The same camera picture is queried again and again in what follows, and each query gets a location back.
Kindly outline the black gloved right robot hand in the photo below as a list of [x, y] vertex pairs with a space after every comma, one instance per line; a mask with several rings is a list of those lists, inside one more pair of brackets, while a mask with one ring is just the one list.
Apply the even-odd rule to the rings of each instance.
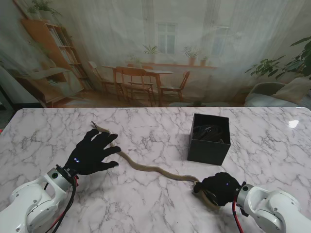
[[229, 173], [218, 172], [214, 176], [204, 178], [202, 182], [197, 182], [193, 191], [202, 191], [212, 204], [222, 207], [233, 202], [241, 188], [242, 185]]

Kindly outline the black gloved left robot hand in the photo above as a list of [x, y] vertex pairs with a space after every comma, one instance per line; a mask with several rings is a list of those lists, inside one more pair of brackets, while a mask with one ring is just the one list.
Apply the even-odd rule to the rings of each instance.
[[101, 133], [97, 129], [87, 132], [70, 154], [64, 169], [74, 176], [90, 175], [118, 166], [115, 161], [103, 162], [106, 157], [121, 152], [120, 147], [109, 146], [117, 137], [117, 134]]

